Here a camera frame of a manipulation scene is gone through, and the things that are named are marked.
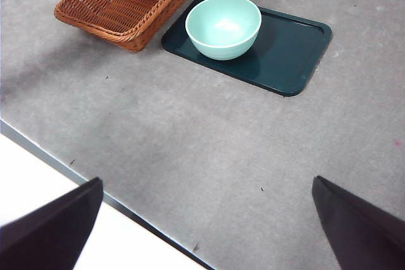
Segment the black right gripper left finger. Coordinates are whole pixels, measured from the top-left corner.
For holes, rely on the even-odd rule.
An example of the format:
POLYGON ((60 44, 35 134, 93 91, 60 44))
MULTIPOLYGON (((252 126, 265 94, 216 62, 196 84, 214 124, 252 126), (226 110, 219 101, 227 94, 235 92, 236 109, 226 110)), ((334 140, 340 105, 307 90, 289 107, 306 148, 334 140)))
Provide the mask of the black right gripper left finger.
POLYGON ((103 201, 94 178, 1 227, 1 269, 73 269, 103 201))

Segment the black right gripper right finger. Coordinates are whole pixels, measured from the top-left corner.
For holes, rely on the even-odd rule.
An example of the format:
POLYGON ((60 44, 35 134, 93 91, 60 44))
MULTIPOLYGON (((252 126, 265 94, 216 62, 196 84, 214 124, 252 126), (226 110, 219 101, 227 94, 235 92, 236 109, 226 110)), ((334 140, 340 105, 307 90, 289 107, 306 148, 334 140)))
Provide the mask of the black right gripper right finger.
POLYGON ((404 221, 322 176, 316 211, 341 269, 404 269, 404 221))

